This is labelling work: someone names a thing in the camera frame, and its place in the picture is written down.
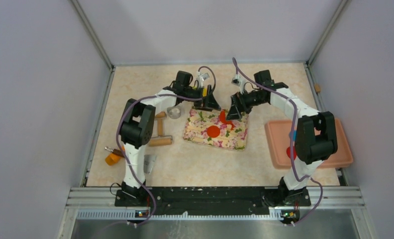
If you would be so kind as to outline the red dough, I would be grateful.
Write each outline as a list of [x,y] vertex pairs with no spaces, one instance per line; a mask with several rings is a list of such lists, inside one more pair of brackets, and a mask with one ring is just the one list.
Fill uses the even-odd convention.
[[226,119],[226,111],[225,110],[222,110],[220,112],[219,120],[222,124],[231,125],[231,130],[233,130],[235,128],[235,125],[233,124],[233,122],[231,120]]

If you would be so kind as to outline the floral cutting board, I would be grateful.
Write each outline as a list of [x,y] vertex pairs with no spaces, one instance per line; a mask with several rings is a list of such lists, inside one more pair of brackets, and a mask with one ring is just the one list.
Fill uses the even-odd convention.
[[[243,151],[246,147],[248,135],[248,114],[244,114],[241,120],[232,120],[235,128],[231,130],[231,125],[222,124],[219,120],[222,111],[202,111],[191,109],[187,117],[183,140],[223,149]],[[207,136],[206,129],[212,125],[220,128],[220,135],[216,138]]]

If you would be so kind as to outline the metal ring cutter purple handle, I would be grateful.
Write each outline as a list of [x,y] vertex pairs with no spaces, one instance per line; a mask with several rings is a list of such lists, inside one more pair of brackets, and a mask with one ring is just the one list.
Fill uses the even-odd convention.
[[167,108],[167,115],[169,118],[176,120],[182,115],[182,109],[178,106]]

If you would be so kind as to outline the wooden dough roller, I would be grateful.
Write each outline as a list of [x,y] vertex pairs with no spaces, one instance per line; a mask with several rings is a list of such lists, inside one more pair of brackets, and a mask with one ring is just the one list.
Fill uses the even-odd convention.
[[151,137],[148,143],[149,147],[167,146],[173,143],[173,137],[171,135],[165,135],[164,133],[164,119],[166,117],[166,112],[160,112],[155,115],[157,135]]

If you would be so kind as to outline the metal dough scraper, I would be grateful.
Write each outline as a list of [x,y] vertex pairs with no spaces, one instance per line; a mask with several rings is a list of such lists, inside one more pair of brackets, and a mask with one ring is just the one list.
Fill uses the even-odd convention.
[[[108,151],[109,154],[113,153],[113,154],[122,156],[124,158],[122,152],[119,149],[115,149],[115,148],[111,148],[111,147],[107,147],[107,146],[104,149],[106,151]],[[152,169],[153,169],[154,164],[155,164],[155,161],[156,161],[156,158],[157,158],[156,155],[148,155],[148,154],[144,155],[143,170],[144,170],[145,174],[151,174]]]

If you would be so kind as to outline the cut red dough disc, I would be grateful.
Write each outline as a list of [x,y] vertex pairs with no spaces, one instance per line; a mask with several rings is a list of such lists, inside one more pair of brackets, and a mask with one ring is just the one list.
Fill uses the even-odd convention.
[[207,136],[210,138],[216,138],[220,135],[220,128],[216,125],[212,125],[206,129]]

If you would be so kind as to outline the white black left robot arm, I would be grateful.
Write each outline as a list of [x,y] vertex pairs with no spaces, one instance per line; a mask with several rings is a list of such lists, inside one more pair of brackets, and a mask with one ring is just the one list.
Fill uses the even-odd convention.
[[178,71],[175,80],[158,93],[127,101],[118,124],[116,143],[126,156],[121,190],[128,197],[138,199],[145,192],[144,153],[153,134],[156,114],[176,107],[183,101],[192,102],[198,110],[221,109],[213,95],[216,84],[203,84],[210,77],[214,77],[212,71],[198,71],[197,77],[189,72]]

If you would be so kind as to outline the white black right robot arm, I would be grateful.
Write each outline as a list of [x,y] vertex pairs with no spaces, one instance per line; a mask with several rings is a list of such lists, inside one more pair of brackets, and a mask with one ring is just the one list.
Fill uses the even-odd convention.
[[283,82],[276,83],[269,70],[256,73],[251,80],[236,70],[232,83],[240,90],[231,96],[227,120],[239,120],[253,107],[270,104],[292,121],[290,155],[292,167],[281,178],[276,200],[284,201],[302,194],[316,169],[338,149],[335,118],[331,112],[320,112],[299,99]]

